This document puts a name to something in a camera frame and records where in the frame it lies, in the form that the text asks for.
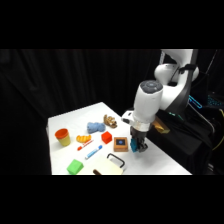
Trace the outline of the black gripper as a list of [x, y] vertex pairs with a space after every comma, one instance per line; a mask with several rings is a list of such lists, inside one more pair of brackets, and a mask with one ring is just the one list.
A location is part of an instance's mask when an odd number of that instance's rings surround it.
[[145, 143], [145, 137], [147, 135], [146, 132], [141, 132], [136, 130], [134, 127], [130, 127], [131, 141], [130, 147], [131, 150], [134, 151], [133, 140], [136, 145], [138, 145], [138, 151], [140, 153], [145, 152], [148, 149], [148, 145]]

